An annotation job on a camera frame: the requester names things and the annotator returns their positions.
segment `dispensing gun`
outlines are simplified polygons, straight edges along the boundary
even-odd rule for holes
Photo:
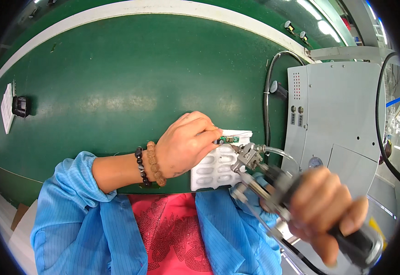
[[[246,191],[247,188],[251,189],[260,198],[265,200],[265,205],[269,212],[277,213],[282,220],[281,222],[288,222],[290,220],[290,212],[288,211],[290,199],[293,193],[300,186],[302,177],[301,175],[292,176],[289,172],[284,172],[276,166],[268,166],[261,163],[263,158],[260,153],[270,151],[281,154],[283,157],[287,157],[293,161],[295,160],[284,151],[266,145],[248,143],[247,145],[240,147],[235,145],[231,146],[238,155],[237,161],[231,166],[231,170],[239,174],[242,181],[242,184],[238,185],[234,189],[231,194],[232,197],[242,201],[248,206],[254,216],[257,217],[259,222],[266,228],[267,234],[270,237],[273,237],[279,243],[282,242],[283,246],[286,246],[285,249],[288,251],[292,250],[292,252],[294,252],[301,260],[309,265],[307,263],[308,260],[305,259],[301,253],[297,253],[297,250],[282,238],[282,234],[277,229],[280,223],[277,223],[276,227],[270,228],[254,211],[252,206],[247,203],[247,197],[244,195],[244,191]],[[246,166],[251,170],[255,170],[256,167],[259,167],[264,174],[264,179],[274,187],[274,193],[270,194],[265,188],[258,184],[250,174],[242,172],[240,170],[242,166]],[[328,233],[335,237],[339,244],[340,251],[346,256],[346,258],[362,270],[367,270],[368,268],[373,267],[379,260],[382,253],[383,240],[382,237],[368,225],[362,225],[358,231],[347,237],[342,235],[338,224],[330,229]]]

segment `black bead bracelet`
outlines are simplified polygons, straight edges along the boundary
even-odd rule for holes
[[[136,152],[134,153],[134,156],[137,158],[137,164],[139,165],[138,168],[139,168],[139,171],[141,172],[141,177],[142,177],[142,180],[143,180],[143,182],[140,183],[140,186],[148,188],[148,187],[151,187],[152,183],[148,180],[148,178],[146,176],[146,173],[145,173],[145,170],[144,170],[143,159],[142,159],[142,151],[143,151],[143,148],[139,146],[136,149]]]

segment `striped blue jacket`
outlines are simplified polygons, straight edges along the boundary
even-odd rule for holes
[[[91,173],[96,157],[81,152],[46,180],[38,198],[31,244],[39,274],[142,274],[148,256],[126,195],[104,194]],[[271,225],[255,194],[251,204]],[[206,254],[214,274],[281,274],[278,244],[228,190],[196,194]]]

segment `pink shirt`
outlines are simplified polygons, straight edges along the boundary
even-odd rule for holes
[[[145,249],[148,275],[212,275],[194,194],[128,195]]]

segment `green circuit board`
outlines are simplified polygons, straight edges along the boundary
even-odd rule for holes
[[[240,137],[238,136],[220,136],[218,140],[215,140],[215,144],[223,145],[226,143],[234,143],[234,142],[239,142]]]

